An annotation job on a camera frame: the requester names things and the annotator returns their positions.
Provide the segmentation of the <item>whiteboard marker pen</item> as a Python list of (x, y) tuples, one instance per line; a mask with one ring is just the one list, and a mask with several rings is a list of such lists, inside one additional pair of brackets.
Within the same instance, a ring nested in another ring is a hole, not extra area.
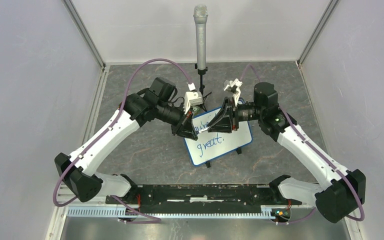
[(195, 132), (196, 132), (197, 134), (201, 134), (201, 133), (207, 132), (208, 130), (209, 130), (209, 128), (208, 128), (208, 127), (205, 127), (205, 128), (202, 128), (202, 129), (198, 129), (198, 130), (196, 130)]

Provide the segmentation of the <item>blue framed whiteboard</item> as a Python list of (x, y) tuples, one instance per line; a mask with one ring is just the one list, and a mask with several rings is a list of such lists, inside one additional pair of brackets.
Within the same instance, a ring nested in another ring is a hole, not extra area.
[(198, 140), (185, 138), (185, 146), (191, 163), (194, 166), (204, 165), (206, 162), (234, 152), (253, 141), (252, 131), (248, 122), (239, 123), (239, 129), (231, 133), (202, 132)]

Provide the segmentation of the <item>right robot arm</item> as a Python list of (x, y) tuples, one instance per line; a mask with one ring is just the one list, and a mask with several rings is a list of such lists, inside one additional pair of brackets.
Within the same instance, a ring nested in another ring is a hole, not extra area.
[(227, 80), (224, 90), (231, 93), (221, 109), (207, 125), (210, 133), (230, 134), (241, 122), (257, 121), (260, 129), (276, 143), (292, 153), (313, 175), (316, 182), (304, 182), (282, 175), (269, 185), (269, 199), (275, 204), (296, 200), (317, 210), (326, 220), (337, 223), (351, 218), (354, 211), (365, 219), (366, 176), (359, 169), (349, 170), (329, 156), (302, 129), (278, 102), (274, 85), (259, 82), (253, 88), (253, 101), (240, 103), (242, 82)]

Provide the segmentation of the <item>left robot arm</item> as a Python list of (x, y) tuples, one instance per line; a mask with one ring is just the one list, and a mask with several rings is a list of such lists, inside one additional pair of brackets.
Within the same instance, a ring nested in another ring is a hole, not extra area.
[(171, 100), (177, 93), (176, 86), (162, 77), (157, 77), (150, 87), (128, 95), (110, 120), (86, 143), (70, 154), (61, 152), (55, 157), (59, 184), (65, 184), (82, 203), (99, 194), (115, 195), (125, 204), (133, 203), (137, 190), (127, 177), (99, 173), (97, 169), (123, 140), (155, 119), (169, 124), (173, 135), (196, 141), (193, 107), (202, 104), (203, 97), (194, 84), (188, 88), (184, 103), (178, 107)]

